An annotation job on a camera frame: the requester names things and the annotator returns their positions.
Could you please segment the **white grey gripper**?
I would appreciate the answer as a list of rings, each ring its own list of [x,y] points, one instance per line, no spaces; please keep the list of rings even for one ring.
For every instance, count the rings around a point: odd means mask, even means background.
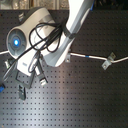
[[[28,56],[21,57],[18,60],[17,69],[24,75],[28,76],[31,82],[33,81],[34,75],[37,75],[41,86],[44,86],[48,83],[44,72],[41,69],[40,61],[37,58]],[[18,95],[19,99],[26,99],[26,90],[22,85],[18,86]]]

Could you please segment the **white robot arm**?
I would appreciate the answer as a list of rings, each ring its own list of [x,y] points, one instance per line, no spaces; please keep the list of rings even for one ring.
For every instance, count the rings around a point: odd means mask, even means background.
[[[8,68],[6,81],[14,69],[32,77],[36,73],[41,85],[47,83],[40,57],[46,64],[57,67],[66,59],[69,48],[87,17],[94,0],[68,0],[69,16],[56,23],[44,8],[31,9],[19,26],[12,28],[6,38],[14,62]]]

